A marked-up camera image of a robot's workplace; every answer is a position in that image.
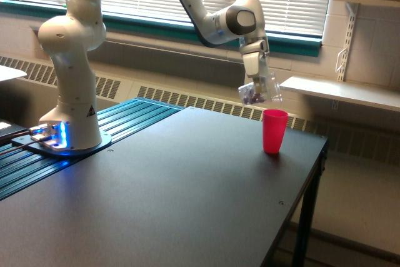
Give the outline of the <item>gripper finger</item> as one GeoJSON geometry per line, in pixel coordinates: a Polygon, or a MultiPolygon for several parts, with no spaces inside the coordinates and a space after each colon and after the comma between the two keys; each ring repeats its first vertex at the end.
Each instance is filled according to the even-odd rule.
{"type": "Polygon", "coordinates": [[[263,92],[263,77],[254,77],[253,78],[254,92],[262,93],[263,92]]]}

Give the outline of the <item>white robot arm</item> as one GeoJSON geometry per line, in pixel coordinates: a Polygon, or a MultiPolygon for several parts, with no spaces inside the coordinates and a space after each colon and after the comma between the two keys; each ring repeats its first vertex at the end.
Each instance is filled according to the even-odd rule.
{"type": "MultiPolygon", "coordinates": [[[[269,44],[260,1],[236,0],[215,13],[209,13],[201,0],[179,1],[204,45],[240,41],[245,72],[251,79],[239,88],[244,103],[270,99],[269,44]]],[[[47,126],[45,132],[35,138],[57,153],[95,148],[106,140],[99,129],[96,79],[87,57],[106,37],[101,0],[66,0],[66,5],[65,15],[49,19],[38,32],[56,71],[58,97],[56,107],[40,119],[47,126]]]]}

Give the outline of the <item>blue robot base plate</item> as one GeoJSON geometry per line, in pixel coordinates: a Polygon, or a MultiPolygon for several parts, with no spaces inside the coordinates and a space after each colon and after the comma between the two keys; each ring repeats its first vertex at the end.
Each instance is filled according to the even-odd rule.
{"type": "Polygon", "coordinates": [[[32,140],[31,136],[28,134],[12,139],[11,144],[13,146],[26,145],[27,150],[38,154],[54,156],[58,158],[67,158],[67,157],[77,158],[97,153],[98,151],[108,147],[111,144],[112,137],[110,134],[106,133],[105,131],[101,131],[101,137],[102,141],[97,146],[81,150],[76,150],[76,149],[54,150],[47,146],[44,146],[42,143],[32,140]]]}

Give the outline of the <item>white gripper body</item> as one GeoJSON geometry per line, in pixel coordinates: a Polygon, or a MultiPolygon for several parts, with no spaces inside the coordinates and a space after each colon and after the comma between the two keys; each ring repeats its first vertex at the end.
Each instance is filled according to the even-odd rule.
{"type": "Polygon", "coordinates": [[[269,73],[269,43],[267,37],[239,39],[239,52],[241,53],[246,75],[249,78],[267,76],[269,73]]]}

